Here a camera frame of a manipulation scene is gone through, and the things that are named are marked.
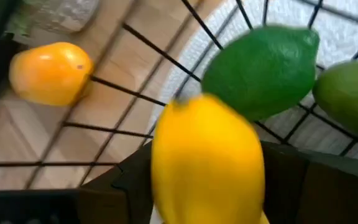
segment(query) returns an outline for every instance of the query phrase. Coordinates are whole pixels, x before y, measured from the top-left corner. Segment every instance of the orange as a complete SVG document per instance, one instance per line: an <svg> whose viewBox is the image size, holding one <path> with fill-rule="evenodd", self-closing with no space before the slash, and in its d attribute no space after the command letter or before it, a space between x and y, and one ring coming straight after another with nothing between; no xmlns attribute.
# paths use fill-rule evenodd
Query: orange
<svg viewBox="0 0 358 224"><path fill-rule="evenodd" d="M92 60L84 50L58 42L15 55L9 80L13 90L24 99L64 106L74 101L92 69Z"/></svg>

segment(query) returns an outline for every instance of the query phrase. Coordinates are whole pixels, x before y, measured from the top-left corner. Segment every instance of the wooden surface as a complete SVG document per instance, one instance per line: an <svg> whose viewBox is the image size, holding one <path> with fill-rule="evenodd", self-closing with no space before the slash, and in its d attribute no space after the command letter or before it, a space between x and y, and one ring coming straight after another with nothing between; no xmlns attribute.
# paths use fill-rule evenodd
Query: wooden surface
<svg viewBox="0 0 358 224"><path fill-rule="evenodd" d="M205 1L199 14L205 18L221 0ZM89 26L75 35L49 34L42 30L33 31L34 45L48 44L60 40L70 41L85 49L96 60L108 37L119 25L119 20L132 1L101 0L95 18ZM179 0L139 1L135 12L127 23L146 36L155 45L165 49L174 36L188 10ZM170 55L177 57L183 46L199 29L192 18ZM130 90L138 91L159 58L159 54L126 31L111 49L96 76ZM154 79L144 94L157 98L172 64L163 61ZM94 84L90 96L85 98L71 117L71 121L112 128L133 96L115 89ZM18 99L11 91L4 95L0 104L0 162L37 161L45 149L67 108L36 105ZM153 104L138 100L120 129L146 133ZM65 128L54 145L47 161L92 161L108 133ZM100 161L119 162L134 152L142 138L117 134L109 144ZM95 178L110 167L97 167L89 179ZM0 189L21 189L29 178L33 167L0 168ZM40 172L34 188L76 187L86 167L46 167Z"/></svg>

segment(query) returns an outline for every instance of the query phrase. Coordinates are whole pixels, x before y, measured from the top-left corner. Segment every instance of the black wire rack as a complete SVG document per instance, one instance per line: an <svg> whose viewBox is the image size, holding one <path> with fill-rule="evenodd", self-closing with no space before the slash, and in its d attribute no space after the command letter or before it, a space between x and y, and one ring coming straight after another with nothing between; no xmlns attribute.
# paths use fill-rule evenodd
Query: black wire rack
<svg viewBox="0 0 358 224"><path fill-rule="evenodd" d="M236 3L237 3L236 7L234 7L234 9L231 10L231 12L228 14L228 16L226 17L226 19L224 20L224 22L222 23L222 25L220 26L220 28L218 29L218 31L215 34L213 32L211 32L211 30L207 27L207 25L204 23L202 18L197 13L197 9L202 5L202 2L203 2L202 0L200 0L194 6L192 6L187 0L181 0L181 1L183 2L184 6L188 9L189 14L187 15L186 19L183 21L182 25L177 30L177 33L173 36L173 38L170 40L170 42L168 43L168 45L165 49L160 49L159 47L157 47L152 41L150 41L148 38L146 38L144 35L142 35L140 32L138 32L136 29L134 29L131 25L129 25L127 23L128 19L134 14L135 9L139 5L139 0L135 0L128 7L127 11L125 12L124 16L122 17L121 25L117 26L117 28L113 31L113 33L109 37L109 40L107 41L106 45L102 49L100 56L96 60L93 74L97 73L101 69L101 65L106 60L106 57L108 57L108 55L110 54L111 49L114 48L114 46L117 44L117 40L124 30L126 30L127 32L132 34L134 37L138 38L144 44L148 45L150 48L154 49L157 53L160 54L159 59L154 64L151 71L147 75L146 79L143 81L143 83L141 84L140 88L137 91L132 91L126 87L117 85L115 83L111 83L111 82L104 80L102 78L98 78L98 77L94 76L93 74L91 74L89 76L89 82L96 82L96 83L102 84L104 86L108 86L110 88L113 88L113 89L116 89L116 90L119 90L119 91L122 91L124 93L134 96L133 99L131 100L131 102L128 104L128 106L124 110L124 112L122 113L121 117L118 119L118 122L115 124L114 127L105 128L105 127L101 127L101 126L93 126L90 124L81 124L81 123L69 121L71 115L73 114L73 112L76 110L76 107L78 106L79 101L77 101L70 107L70 109L63 116L62 120L60 121L60 124L58 125L58 128L55 130L53 136L49 139L49 142L46 145L46 147L38 161L35 161L35 162L0 162L0 167L35 167L35 169L32 171L32 173L30 175L30 178L25 183L25 189L31 189L34 184L34 180L37 178L40 170L43 167L74 167L74 166L84 167L84 166L86 166L88 168L79 183L79 185L83 185L85 180L87 179L87 177L89 176L89 174L95 167L97 167L97 166L115 166L116 165L116 163L113 163L113 162L98 162L99 158L101 157L103 152L106 150L108 144L114 139L116 134L124 134L124 135L128 135L128 136L137 136L137 137L143 138L143 141L139 145L139 148L142 147L148 139L152 139L153 138L152 133L153 133L156 123L154 123L152 125L152 127L150 128L150 130L145 134L144 133L135 133L135 132L131 132L131 131L121 131L120 127L123 124L124 120L128 117L128 114L131 112L131 110L133 109L133 107L138 99L143 99L145 101L149 101L151 103L154 103L154 104L160 105L160 106L166 105L165 103L163 103L157 99L148 97L143 94L144 90L147 88L150 81L156 75L156 73L157 73L158 69L160 68L160 66L162 65L163 61L164 60L170 61L172 64L174 64L174 66L177 66L180 70L182 70L183 72L186 73L186 78L180 83L179 88L176 90L176 92L174 94L174 96L178 96L183 91L185 85L189 82L189 80L194 79L198 82L201 81L200 78L194 74L194 72L199 67L199 65L201 64L201 62L207 55L208 51L214 45L220 50L222 50L224 48L222 46L222 44L219 43L218 38L222 34L222 32L224 31L226 26L232 21L234 15L238 11L244 17L244 22L246 23L247 27L249 29L253 29L253 25L251 24L251 21L247 15L247 11L246 11L246 9L244 9L244 6L243 6L241 0L236 0ZM323 4L323 0L319 0L319 1L298 0L298 1L309 5L310 7L313 7L313 12L312 12L311 17L307 24L307 26L309 28L312 28L313 23L316 19L316 16L318 15L318 13L320 11L325 11L330 14L339 16L343 19L347 19L347 20L353 21L355 23L358 23L357 16L353 16L346 12L337 10L333 7L325 6ZM269 0L264 0L264 10L263 10L262 18L261 18L263 26L265 26L267 23L267 14L268 13L269 13ZM200 24L200 26L205 30L205 32L208 34L208 36L210 37L211 40L209 41L208 46L204 49L204 51L201 54L201 56L199 57L199 59L196 61L195 65L189 69L189 68L186 68L185 66L183 66L182 64L180 64L174 58L172 58L169 53L170 53L171 49L173 48L173 46L175 45L175 42L180 37L181 33L185 30L185 27L191 22L192 19L195 19ZM350 59L357 60L358 59L358 51ZM324 70L324 67L321 65L316 65L316 69ZM78 96L81 95L84 88L85 88L85 86L83 86L81 91L78 92ZM307 107L307 106L299 103L298 107L301 108L302 110L304 110L305 113L296 122L296 124L292 127L291 131L285 137L281 137L279 134L275 133L274 131L272 131L271 129L266 127L261 122L257 121L255 123L256 123L256 125L260 126L263 130L265 130L266 132L271 134L273 137L275 137L281 144L290 145L289 140L294 135L295 131L303 124L303 122L305 122L307 117L314 116L315 118L320 119L321 121L325 122L326 124L330 125L334 129L337 129L339 132L343 133L345 136L352 139L352 141L342 150L342 152L340 153L340 156L345 156L358 143L357 136L353 135L352 133L345 130L344 128L338 126L337 124L335 124L334 122L325 118L324 116L321 116L320 114L318 114L315 111L315 108L317 107L316 103L313 103L310 107ZM102 131L102 132L106 132L109 134L108 134L107 138L104 140L104 142L102 143L102 145L100 146L100 148L98 149L98 151L92 161L89 161L89 162L47 162L46 158L51 153L52 147L55 145L55 143L61 137L62 131L67 127Z"/></svg>

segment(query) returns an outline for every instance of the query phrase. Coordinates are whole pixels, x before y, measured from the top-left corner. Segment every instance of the wire fruit basket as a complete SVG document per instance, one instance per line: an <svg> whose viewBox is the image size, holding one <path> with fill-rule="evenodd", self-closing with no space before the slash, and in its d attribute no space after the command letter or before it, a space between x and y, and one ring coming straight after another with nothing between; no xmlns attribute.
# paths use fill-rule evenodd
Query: wire fruit basket
<svg viewBox="0 0 358 224"><path fill-rule="evenodd" d="M200 1L194 7L186 0L182 0L184 6L188 9L189 15L183 21L183 24L177 30L177 33L173 36L173 38L169 41L168 45L165 49L161 49L156 44L154 44L151 40L146 38L146 36L142 35L137 29L133 28L129 23L127 23L128 19L133 15L136 7L138 6L138 1L134 1L127 11L124 13L122 17L121 25L118 26L113 33L110 35L109 40L101 51L100 56L96 60L93 73L97 73L102 66L102 63L105 61L106 57L108 57L111 49L117 44L117 40L122 34L123 31L126 31L132 34L134 37L139 39L145 45L149 46L151 49L156 51L159 54L159 59L157 63L154 64L150 73L147 75L145 80L141 83L140 88L137 91L130 90L124 86L120 86L118 84L109 82L103 78L91 75L89 78L90 82L99 83L108 88L113 88L115 90L121 91L128 95L132 95L133 99L131 99L128 106L125 108L124 112L120 115L118 122L112 128L105 128L102 126L95 126L90 124L82 124L73 122L70 120L71 116L76 110L79 102L74 103L69 110L65 113L58 128L55 130L53 136L49 139L46 148L43 150L40 159L36 162L0 162L0 167L35 167L32 171L29 179L25 183L24 190L28 190L25 193L23 191L18 192L0 192L0 210L4 211L7 217L16 217L16 220L28 220L28 215L21 212L16 213L15 215L7 212L7 209L12 208L15 204L21 205L23 208L30 210L31 206L38 205L44 203L47 206L40 207L37 211L33 211L33 216L40 216L40 220L49 220L50 223L57 223L58 220L71 220L70 223L101 223L109 220L110 217L114 217L115 223L148 223L151 213L152 207L152 199L149 194L150 187L149 183L149 174L148 174L148 163L149 157L147 153L150 151L150 143L147 143L148 140L153 138L153 131L155 129L156 121L154 121L150 125L150 129L146 133L135 133L132 131L123 131L120 129L124 120L128 117L131 110L133 110L134 105L138 100L145 100L151 102L155 105L165 106L166 103L161 101L160 99L151 98L144 94L145 89L150 84L151 80L158 69L162 66L164 60L168 60L171 62L176 69L181 70L181 72L185 73L186 76L181 83L178 84L178 88L175 89L174 96L179 96L182 94L183 90L186 87L188 82L200 82L201 78L198 75L195 75L195 71L198 66L203 62L204 58L208 55L208 52L211 48L217 47L219 50L224 48L224 45L219 41L219 36L224 32L225 28L229 25L229 23L233 20L236 14L241 14L244 24L248 29L252 30L254 25L251 23L249 16L247 13L250 9L245 9L244 3L241 0L236 0L236 6L233 7L227 17L224 19L223 23L219 26L216 32L213 32L205 23L204 20L200 17L197 12L197 8L202 4ZM312 28L313 24L316 20L319 12L329 13L335 16L338 16L341 19L349 20L358 24L358 16L353 16L345 11L336 9L331 6L326 6L323 4L323 0L319 1L310 1L310 0L301 0L303 4L308 5L308 7L312 8L312 13L310 18L308 19L308 23L305 24L308 28ZM265 26L267 24L267 16L269 14L269 5L270 1L265 0L263 3L263 13L262 13L262 25ZM170 56L170 51L178 41L181 33L186 29L189 25L190 21L195 19L205 33L210 38L207 47L202 51L200 57L196 60L195 64L188 68L184 66L179 60ZM349 59L357 60L358 59L358 50L354 52L353 56ZM322 71L325 69L323 65L317 64L316 69ZM291 137L299 130L300 127L305 123L305 121L313 117L314 119L318 119L324 124L332 127L333 129L339 131L341 134L345 135L350 139L350 141L343 147L342 149L337 150L337 155L340 157L347 156L349 152L351 152L356 145L358 145L358 137L342 128L340 125L330 120L326 116L317 112L318 105L316 103L312 103L310 105L305 105L300 102L297 106L299 109L303 110L302 116L294 123L291 129L286 133L286 135L278 134L272 128L269 128L269 125L266 122L257 121L255 125L261 130L268 133L272 136L275 141L279 142L284 146L293 146L291 143ZM107 138L104 140L100 148L98 149L93 161L91 162L49 162L47 157L50 155L54 145L59 140L62 135L62 132L65 128L80 128L80 129L89 129L95 131L104 131L109 133ZM99 159L106 150L108 144L112 141L116 134L128 135L128 136L136 136L139 138L143 138L142 142L138 147L138 151L133 154L131 157L127 158L122 163L114 163L114 162L100 162ZM57 191L34 191L29 190L32 188L34 184L34 180L39 175L40 171L44 167L63 167L63 166L83 166L87 167L84 176L81 178L78 187L80 190L57 190ZM94 179L91 182L86 183L86 179L92 172L95 167L99 166L115 166L114 169L111 169L107 173L102 176ZM135 171L134 175L128 176L124 175L127 170L131 170L131 172ZM141 182L140 187L134 187L134 183ZM115 210L104 210L106 204L111 207L115 207ZM89 214L93 214L98 216L89 218Z"/></svg>

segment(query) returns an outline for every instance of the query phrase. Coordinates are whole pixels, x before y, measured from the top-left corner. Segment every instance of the green fruit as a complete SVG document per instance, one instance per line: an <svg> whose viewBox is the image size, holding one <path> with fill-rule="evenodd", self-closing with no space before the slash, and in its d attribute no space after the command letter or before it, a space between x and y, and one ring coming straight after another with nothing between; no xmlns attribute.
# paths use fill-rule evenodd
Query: green fruit
<svg viewBox="0 0 358 224"><path fill-rule="evenodd" d="M358 135L358 61L325 70L313 88L313 95L321 109Z"/></svg>
<svg viewBox="0 0 358 224"><path fill-rule="evenodd" d="M296 105L313 87L316 32L270 26L240 37L216 56L201 82L248 120Z"/></svg>

